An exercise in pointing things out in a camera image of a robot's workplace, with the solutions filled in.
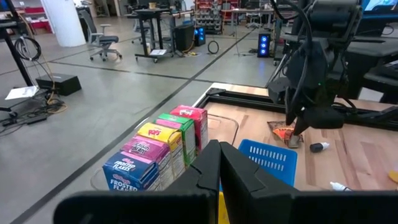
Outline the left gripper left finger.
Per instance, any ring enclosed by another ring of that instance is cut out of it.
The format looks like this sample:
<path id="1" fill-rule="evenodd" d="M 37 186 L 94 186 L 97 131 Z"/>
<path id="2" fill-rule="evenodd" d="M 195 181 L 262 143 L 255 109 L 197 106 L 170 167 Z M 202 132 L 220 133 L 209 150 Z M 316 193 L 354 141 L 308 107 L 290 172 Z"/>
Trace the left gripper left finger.
<path id="1" fill-rule="evenodd" d="M 221 146 L 211 140 L 188 169 L 161 191 L 83 191 L 63 199 L 54 223 L 216 223 Z"/>

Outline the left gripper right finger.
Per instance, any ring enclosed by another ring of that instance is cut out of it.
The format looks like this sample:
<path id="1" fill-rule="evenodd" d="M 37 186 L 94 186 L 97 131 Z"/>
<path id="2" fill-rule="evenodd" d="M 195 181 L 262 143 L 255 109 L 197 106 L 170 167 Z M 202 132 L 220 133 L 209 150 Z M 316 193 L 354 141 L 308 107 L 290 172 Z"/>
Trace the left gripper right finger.
<path id="1" fill-rule="evenodd" d="M 397 224 L 397 191 L 300 191 L 227 142 L 220 177 L 230 223 Z"/>

